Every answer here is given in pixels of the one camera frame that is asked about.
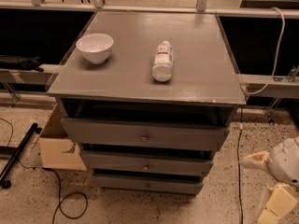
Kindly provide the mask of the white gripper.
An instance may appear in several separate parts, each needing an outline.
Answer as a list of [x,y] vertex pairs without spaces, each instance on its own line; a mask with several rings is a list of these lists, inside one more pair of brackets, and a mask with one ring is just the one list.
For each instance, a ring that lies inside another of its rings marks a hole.
[[278,183],[270,189],[271,195],[257,218],[258,224],[279,224],[299,203],[299,194],[293,188],[299,188],[299,137],[287,138],[269,153],[250,154],[240,164],[266,173],[270,170],[277,181],[287,183]]

